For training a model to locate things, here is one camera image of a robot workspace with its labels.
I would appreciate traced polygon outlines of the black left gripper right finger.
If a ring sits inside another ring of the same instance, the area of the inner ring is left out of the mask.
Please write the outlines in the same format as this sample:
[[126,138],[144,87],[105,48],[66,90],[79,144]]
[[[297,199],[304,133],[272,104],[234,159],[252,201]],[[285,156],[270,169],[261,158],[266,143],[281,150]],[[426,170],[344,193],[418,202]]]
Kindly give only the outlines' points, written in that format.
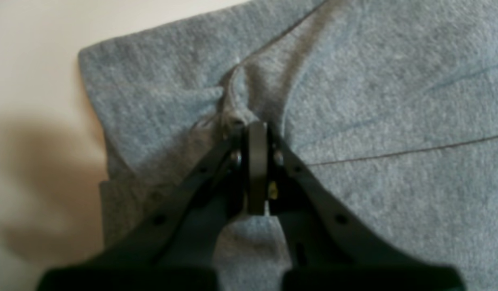
[[283,291],[464,291],[450,266],[409,256],[328,192],[284,140],[257,123],[257,214],[277,217],[292,259]]

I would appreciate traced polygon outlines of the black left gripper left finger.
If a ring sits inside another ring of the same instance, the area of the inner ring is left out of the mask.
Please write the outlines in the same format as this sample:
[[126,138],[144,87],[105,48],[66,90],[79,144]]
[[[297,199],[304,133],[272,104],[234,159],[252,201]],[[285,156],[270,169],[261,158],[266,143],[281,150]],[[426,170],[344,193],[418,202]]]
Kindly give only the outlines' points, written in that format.
[[182,184],[125,238],[94,258],[48,271],[39,291],[217,291],[212,255],[244,209],[250,136],[236,124]]

